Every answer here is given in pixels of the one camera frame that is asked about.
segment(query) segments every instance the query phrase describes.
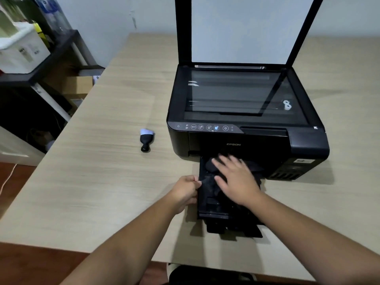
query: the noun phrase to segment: person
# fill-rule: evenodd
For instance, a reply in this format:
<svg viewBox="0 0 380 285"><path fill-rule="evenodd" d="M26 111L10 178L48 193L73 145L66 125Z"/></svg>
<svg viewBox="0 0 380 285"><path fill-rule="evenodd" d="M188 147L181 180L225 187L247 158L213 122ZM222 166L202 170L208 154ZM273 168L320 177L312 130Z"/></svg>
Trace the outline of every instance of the person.
<svg viewBox="0 0 380 285"><path fill-rule="evenodd" d="M227 179L215 177L221 190L266 224L319 284L380 284L380 255L260 191L242 160L220 160L224 164L212 162ZM196 176L179 178L167 195L101 244L61 285L137 284L172 218L196 203L200 186Z"/></svg>

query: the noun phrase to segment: hand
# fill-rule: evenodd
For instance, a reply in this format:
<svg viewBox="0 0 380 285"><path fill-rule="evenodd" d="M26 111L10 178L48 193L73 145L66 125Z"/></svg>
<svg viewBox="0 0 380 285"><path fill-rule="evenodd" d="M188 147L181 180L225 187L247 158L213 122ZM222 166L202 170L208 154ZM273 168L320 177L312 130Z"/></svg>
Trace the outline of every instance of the hand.
<svg viewBox="0 0 380 285"><path fill-rule="evenodd" d="M227 183L215 176L215 181L221 190L236 204L248 207L249 201L260 193L260 188L247 165L234 156L230 158L219 156L225 164L212 159L212 163L227 178Z"/></svg>
<svg viewBox="0 0 380 285"><path fill-rule="evenodd" d="M189 204L197 202L197 189L202 185L197 176L189 175L179 178L177 183L168 193L176 205L178 206L178 213L181 213Z"/></svg>

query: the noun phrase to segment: person's right hand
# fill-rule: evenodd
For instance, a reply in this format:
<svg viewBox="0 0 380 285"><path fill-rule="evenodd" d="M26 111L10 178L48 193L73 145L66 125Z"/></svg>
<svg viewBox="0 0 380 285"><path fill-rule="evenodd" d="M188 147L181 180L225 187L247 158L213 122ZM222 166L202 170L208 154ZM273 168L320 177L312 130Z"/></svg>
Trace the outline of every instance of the person's right hand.
<svg viewBox="0 0 380 285"><path fill-rule="evenodd" d="M219 158L225 165L215 158L211 161L226 176L227 183L220 176L215 176L216 183L232 201L247 207L250 200L260 194L260 188L252 173L243 161L234 156L230 156L230 158L219 156Z"/></svg>

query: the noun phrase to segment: floor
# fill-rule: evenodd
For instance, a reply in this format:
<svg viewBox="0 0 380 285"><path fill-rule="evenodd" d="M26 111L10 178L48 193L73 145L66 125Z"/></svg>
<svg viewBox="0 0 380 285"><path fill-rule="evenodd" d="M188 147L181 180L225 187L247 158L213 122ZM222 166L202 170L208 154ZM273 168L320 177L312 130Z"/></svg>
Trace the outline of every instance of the floor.
<svg viewBox="0 0 380 285"><path fill-rule="evenodd" d="M0 184L7 179L13 164L0 162ZM27 182L35 167L17 165L0 195L0 218ZM59 284L88 254L49 248L0 243L0 284ZM278 284L316 284L315 282L257 275L259 281ZM168 281L166 263L151 262L140 285L161 285Z"/></svg>

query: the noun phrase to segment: dark shelf board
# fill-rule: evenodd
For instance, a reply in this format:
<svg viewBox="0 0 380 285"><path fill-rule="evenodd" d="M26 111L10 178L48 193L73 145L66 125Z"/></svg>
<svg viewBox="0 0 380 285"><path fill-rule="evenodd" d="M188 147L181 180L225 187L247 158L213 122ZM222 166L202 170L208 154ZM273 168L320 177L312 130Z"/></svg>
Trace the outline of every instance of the dark shelf board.
<svg viewBox="0 0 380 285"><path fill-rule="evenodd" d="M65 35L57 38L57 45L33 72L29 74L2 74L0 76L0 87L30 87L43 79L50 68L62 57L64 52L79 37L77 30L69 30Z"/></svg>

